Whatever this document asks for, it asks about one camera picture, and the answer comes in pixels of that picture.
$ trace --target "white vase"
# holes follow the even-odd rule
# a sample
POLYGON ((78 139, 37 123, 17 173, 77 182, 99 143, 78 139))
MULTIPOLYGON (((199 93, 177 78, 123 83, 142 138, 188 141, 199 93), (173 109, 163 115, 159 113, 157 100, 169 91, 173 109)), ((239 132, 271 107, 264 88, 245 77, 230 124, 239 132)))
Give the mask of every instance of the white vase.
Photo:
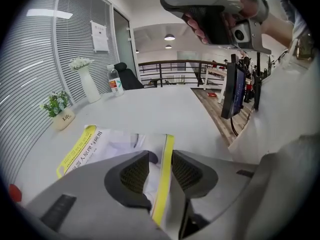
POLYGON ((66 107, 55 117, 52 117, 52 126, 54 129, 61 131, 66 128, 73 119, 75 119, 75 113, 73 113, 70 108, 66 107))
POLYGON ((88 98, 88 101, 90 103, 94 103, 97 100, 99 100, 101 96, 98 92, 98 89, 96 87, 94 80, 92 79, 89 73, 89 68, 85 66, 78 69, 77 71, 80 75, 82 88, 84 90, 86 97, 88 98))

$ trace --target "black monitor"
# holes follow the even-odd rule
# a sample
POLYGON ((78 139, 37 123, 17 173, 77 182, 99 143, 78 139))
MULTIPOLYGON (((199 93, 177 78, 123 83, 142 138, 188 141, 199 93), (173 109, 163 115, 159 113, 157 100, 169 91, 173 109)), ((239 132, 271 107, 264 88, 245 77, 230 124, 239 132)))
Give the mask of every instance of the black monitor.
POLYGON ((246 91, 246 73, 237 55, 231 55, 231 62, 226 66, 226 86, 221 117, 232 118, 243 108, 246 91))

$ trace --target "potted plant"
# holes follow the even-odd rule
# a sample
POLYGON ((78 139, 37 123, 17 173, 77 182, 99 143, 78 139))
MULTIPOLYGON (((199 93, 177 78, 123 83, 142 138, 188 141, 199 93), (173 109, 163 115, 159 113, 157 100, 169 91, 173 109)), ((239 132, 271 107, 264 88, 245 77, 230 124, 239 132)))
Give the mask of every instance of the potted plant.
POLYGON ((53 121, 52 126, 56 130, 63 130, 75 118, 75 114, 67 107, 68 97, 69 95, 64 90, 60 93, 53 91, 51 95, 49 95, 49 102, 40 104, 42 110, 49 112, 49 117, 51 117, 53 121))
POLYGON ((88 58, 72 59, 69 67, 72 71, 77 71, 80 75, 82 88, 88 101, 94 103, 101 98, 94 80, 89 73, 89 66, 92 61, 88 58))

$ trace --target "yellow strap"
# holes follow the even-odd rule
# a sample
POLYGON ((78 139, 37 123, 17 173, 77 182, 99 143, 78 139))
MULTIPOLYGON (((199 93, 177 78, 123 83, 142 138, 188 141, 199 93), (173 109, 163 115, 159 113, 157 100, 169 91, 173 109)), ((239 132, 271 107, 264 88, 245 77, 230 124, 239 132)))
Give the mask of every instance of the yellow strap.
POLYGON ((171 182, 171 158, 174 150, 175 137, 167 135, 165 147, 161 161, 161 176, 158 191, 155 198, 154 208, 152 211, 152 219, 160 226, 162 217, 165 212, 166 202, 170 190, 171 182))
POLYGON ((73 146, 71 151, 65 156, 65 158, 60 163, 59 167, 56 169, 56 175, 60 179, 63 175, 65 175, 66 171, 75 161, 75 159, 79 156, 81 151, 85 148, 85 146, 90 141, 91 137, 94 135, 97 126, 89 125, 84 129, 81 137, 78 139, 76 144, 73 146))

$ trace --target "doorway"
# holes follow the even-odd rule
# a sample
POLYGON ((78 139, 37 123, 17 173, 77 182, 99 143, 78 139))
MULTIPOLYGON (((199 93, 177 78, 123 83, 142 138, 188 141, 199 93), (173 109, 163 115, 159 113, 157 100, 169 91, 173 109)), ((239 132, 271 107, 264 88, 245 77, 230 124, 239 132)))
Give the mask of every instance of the doorway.
POLYGON ((127 68, 131 69, 135 77, 137 77, 134 55, 131 45, 129 21, 115 9, 113 10, 113 17, 119 62, 124 62, 127 68))

